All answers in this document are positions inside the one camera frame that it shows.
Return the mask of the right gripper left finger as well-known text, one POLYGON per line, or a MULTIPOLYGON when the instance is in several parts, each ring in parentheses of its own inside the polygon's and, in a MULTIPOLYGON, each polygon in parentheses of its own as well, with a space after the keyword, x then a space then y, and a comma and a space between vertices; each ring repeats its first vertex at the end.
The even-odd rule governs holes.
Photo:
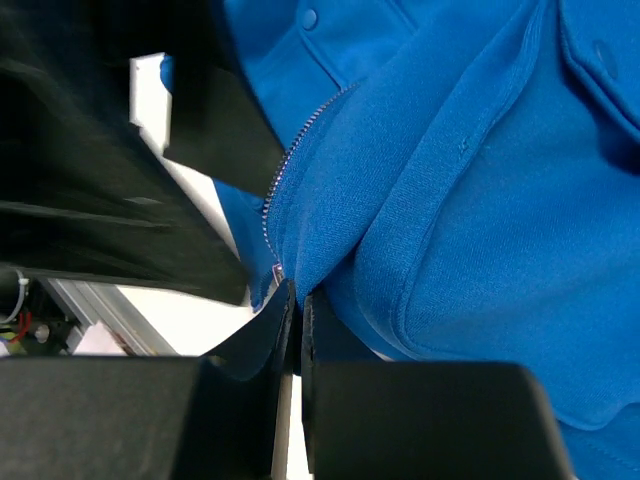
POLYGON ((1 363, 5 479, 282 479, 293 287, 200 357, 1 363))

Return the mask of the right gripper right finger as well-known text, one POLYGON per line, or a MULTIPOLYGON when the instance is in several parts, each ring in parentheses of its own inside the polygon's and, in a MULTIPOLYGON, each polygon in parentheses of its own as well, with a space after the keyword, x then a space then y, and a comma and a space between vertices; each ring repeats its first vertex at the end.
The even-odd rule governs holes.
POLYGON ((302 415, 318 479, 569 479, 547 396, 525 368, 388 362, 305 302, 302 415))

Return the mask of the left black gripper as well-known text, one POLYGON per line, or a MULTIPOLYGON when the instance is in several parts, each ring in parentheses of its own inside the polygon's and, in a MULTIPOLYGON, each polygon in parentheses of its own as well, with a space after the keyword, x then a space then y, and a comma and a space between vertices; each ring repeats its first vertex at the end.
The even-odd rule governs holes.
POLYGON ((1 5, 1 262, 37 277, 259 302, 282 147, 220 1, 1 5), (169 141, 129 114, 135 58, 174 61, 169 141))

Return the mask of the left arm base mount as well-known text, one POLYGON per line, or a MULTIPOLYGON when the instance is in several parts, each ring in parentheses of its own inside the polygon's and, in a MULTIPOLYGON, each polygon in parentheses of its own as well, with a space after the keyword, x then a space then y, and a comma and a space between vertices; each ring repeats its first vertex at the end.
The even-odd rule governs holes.
POLYGON ((71 351, 77 321, 46 282, 1 268, 1 355, 55 356, 71 351))

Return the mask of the blue zip jacket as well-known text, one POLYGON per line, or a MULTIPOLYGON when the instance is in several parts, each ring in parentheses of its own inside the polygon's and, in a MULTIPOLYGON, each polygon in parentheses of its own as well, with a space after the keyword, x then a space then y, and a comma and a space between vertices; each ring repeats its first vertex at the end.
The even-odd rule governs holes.
POLYGON ((242 74, 285 149, 266 192, 215 185, 252 307, 289 279, 390 360, 521 364, 578 478, 637 478, 638 3, 204 11, 162 83, 242 74))

